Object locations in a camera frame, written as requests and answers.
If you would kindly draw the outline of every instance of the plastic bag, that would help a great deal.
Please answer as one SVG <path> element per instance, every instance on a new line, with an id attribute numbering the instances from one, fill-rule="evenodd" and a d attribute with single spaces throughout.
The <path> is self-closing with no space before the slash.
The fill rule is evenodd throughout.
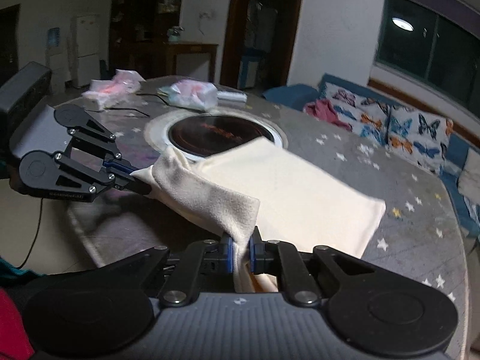
<path id="1" fill-rule="evenodd" d="M 145 80 L 136 71 L 117 70 L 112 80 L 92 80 L 90 89 L 82 93 L 82 96 L 92 100 L 90 108 L 102 110 L 128 101 L 128 95 L 141 88 L 140 81 Z"/>
<path id="2" fill-rule="evenodd" d="M 116 71 L 113 81 L 125 86 L 127 93 L 135 93 L 141 88 L 140 82 L 145 81 L 143 77 L 135 70 L 118 70 Z"/>
<path id="3" fill-rule="evenodd" d="M 218 104 L 217 88 L 209 82 L 183 79 L 161 90 L 169 95 L 170 105 L 176 107 L 206 111 Z"/>

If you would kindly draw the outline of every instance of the white wall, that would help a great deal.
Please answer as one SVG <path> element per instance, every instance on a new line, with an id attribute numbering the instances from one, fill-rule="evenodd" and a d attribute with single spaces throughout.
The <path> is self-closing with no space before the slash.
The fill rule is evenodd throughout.
<path id="1" fill-rule="evenodd" d="M 371 68 L 370 76 L 419 99 L 422 103 L 435 108 L 441 114 L 450 117 L 454 122 L 480 137 L 480 120 L 442 93 L 380 64 Z"/>
<path id="2" fill-rule="evenodd" d="M 217 65 L 215 67 L 215 82 L 220 79 L 222 68 L 223 44 L 230 0 L 182 0 L 180 25 L 185 29 L 182 39 L 186 41 L 218 44 Z M 211 19 L 202 19 L 199 28 L 198 15 L 208 12 Z M 206 56 L 185 57 L 182 60 L 182 73 L 191 71 L 196 78 L 206 79 L 208 74 L 208 58 Z"/>
<path id="3" fill-rule="evenodd" d="M 303 0 L 289 85 L 316 86 L 324 73 L 366 85 L 385 0 Z"/>
<path id="4" fill-rule="evenodd" d="M 45 64 L 47 30 L 60 27 L 65 42 L 76 14 L 100 15 L 100 58 L 107 60 L 110 0 L 0 0 L 0 9 L 21 4 L 17 29 L 19 67 L 30 61 Z"/>

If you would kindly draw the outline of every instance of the wooden cabinet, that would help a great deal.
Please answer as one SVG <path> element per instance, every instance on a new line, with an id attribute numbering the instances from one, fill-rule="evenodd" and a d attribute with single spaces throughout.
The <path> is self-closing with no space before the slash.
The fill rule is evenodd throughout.
<path id="1" fill-rule="evenodd" d="M 182 0 L 112 0 L 109 69 L 131 69 L 144 78 L 161 75 L 155 54 L 167 30 L 179 25 Z"/>

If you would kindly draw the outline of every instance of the window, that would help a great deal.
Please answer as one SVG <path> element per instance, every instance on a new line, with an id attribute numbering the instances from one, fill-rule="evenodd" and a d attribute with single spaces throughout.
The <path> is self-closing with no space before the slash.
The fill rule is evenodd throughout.
<path id="1" fill-rule="evenodd" d="M 480 40 L 437 13 L 410 0 L 386 0 L 377 61 L 480 117 Z"/>

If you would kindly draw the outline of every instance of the window frame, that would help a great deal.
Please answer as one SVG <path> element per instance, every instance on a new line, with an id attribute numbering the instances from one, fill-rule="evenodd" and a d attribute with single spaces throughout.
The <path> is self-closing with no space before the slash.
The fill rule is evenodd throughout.
<path id="1" fill-rule="evenodd" d="M 480 42 L 480 38 L 477 37 L 475 34 L 465 30 L 462 26 L 460 26 L 459 24 L 455 23 L 453 20 L 450 20 L 448 17 L 442 15 L 441 13 L 423 5 L 423 4 L 419 4 L 417 1 L 414 1 L 414 0 L 408 0 L 410 1 L 411 3 L 414 3 L 420 7 L 423 7 L 425 9 L 428 9 L 430 10 L 431 12 L 433 12 L 435 14 L 435 28 L 434 28 L 434 36 L 433 36 L 433 39 L 431 41 L 431 47 L 430 47 L 430 55 L 429 55 L 429 61 L 428 61 L 428 64 L 427 64 L 427 67 L 425 69 L 425 74 L 424 76 L 418 76 L 414 73 L 411 73 L 409 72 L 408 70 L 405 70 L 401 67 L 398 67 L 388 61 L 384 61 L 382 59 L 380 59 L 380 49 L 383 45 L 383 42 L 385 40 L 385 32 L 386 32 L 386 26 L 388 24 L 388 17 L 387 17 L 387 13 L 388 13 L 388 4 L 389 4 L 389 0 L 385 0 L 385 3 L 383 5 L 383 12 L 382 12 L 382 25 L 381 25 L 381 28 L 380 28 L 380 35 L 378 37 L 378 44 L 377 44 L 377 49 L 375 51 L 375 64 L 377 65 L 384 65 L 390 69 L 393 69 L 394 71 L 398 71 L 400 73 L 402 73 L 403 75 L 405 76 L 408 76 L 420 83 L 422 83 L 423 85 L 429 87 L 429 88 L 432 88 L 434 91 L 436 92 L 439 92 L 441 93 L 443 96 L 446 96 L 448 97 L 451 101 L 454 102 L 455 105 L 459 106 L 459 107 L 462 107 L 464 108 L 465 110 L 467 110 L 469 113 L 471 113 L 472 115 L 475 115 L 469 108 L 468 108 L 468 105 L 470 104 L 470 101 L 471 101 L 471 95 L 472 93 L 469 94 L 469 99 L 467 101 L 467 103 L 464 105 L 464 103 L 458 99 L 457 97 L 453 96 L 452 94 L 450 94 L 449 92 L 445 91 L 444 89 L 438 87 L 437 85 L 433 84 L 432 82 L 428 81 L 428 76 L 429 76 L 429 73 L 430 73 L 430 70 L 431 70 L 431 65 L 432 65 L 432 62 L 433 62 L 433 59 L 434 59 L 434 53 L 435 53 L 435 46 L 437 44 L 437 32 L 438 32 L 438 26 L 439 26 L 439 22 L 440 22 L 440 17 L 442 17 L 444 20 L 448 20 L 450 21 L 451 23 L 453 23 L 454 25 L 457 25 L 459 28 L 461 28 L 463 31 L 469 33 L 470 35 L 472 35 L 473 37 L 475 37 L 479 42 Z M 477 67 L 477 75 L 480 74 L 480 68 Z"/>

